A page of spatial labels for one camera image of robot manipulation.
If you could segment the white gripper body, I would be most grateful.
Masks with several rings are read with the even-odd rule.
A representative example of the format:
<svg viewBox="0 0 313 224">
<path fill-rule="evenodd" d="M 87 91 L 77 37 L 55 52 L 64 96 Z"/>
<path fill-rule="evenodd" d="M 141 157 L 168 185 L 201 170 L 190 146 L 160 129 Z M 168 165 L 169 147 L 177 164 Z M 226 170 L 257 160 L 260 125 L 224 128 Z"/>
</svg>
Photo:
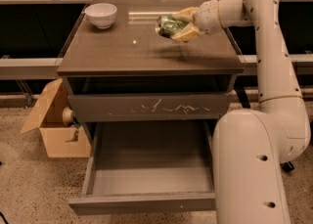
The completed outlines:
<svg viewBox="0 0 313 224">
<path fill-rule="evenodd" d="M 203 2 L 195 12 L 195 25 L 201 32 L 214 34 L 222 30 L 217 0 Z"/>
</svg>

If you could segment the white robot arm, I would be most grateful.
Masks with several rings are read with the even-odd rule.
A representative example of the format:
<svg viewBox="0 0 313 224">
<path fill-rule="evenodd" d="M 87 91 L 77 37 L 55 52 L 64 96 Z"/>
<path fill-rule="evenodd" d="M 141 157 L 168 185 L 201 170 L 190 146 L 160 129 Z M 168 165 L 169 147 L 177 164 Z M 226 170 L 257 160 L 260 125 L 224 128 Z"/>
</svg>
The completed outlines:
<svg viewBox="0 0 313 224">
<path fill-rule="evenodd" d="M 176 13 L 187 41 L 229 26 L 252 25 L 259 108 L 226 113 L 211 141 L 218 224 L 291 224 L 281 165 L 299 157 L 311 132 L 279 25 L 280 0 L 210 0 Z"/>
</svg>

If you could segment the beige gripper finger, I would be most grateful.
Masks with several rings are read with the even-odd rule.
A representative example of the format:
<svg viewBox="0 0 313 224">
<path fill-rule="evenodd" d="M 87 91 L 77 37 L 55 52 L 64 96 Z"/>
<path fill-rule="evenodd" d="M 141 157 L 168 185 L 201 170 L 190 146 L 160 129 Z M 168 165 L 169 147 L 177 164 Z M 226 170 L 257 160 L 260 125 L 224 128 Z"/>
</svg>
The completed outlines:
<svg viewBox="0 0 313 224">
<path fill-rule="evenodd" d="M 175 13 L 173 18 L 182 22 L 194 22 L 197 10 L 197 7 L 189 7 Z"/>
<path fill-rule="evenodd" d="M 175 42 L 189 42 L 197 39 L 201 35 L 203 35 L 203 31 L 190 22 L 183 29 L 173 34 L 171 39 Z"/>
</svg>

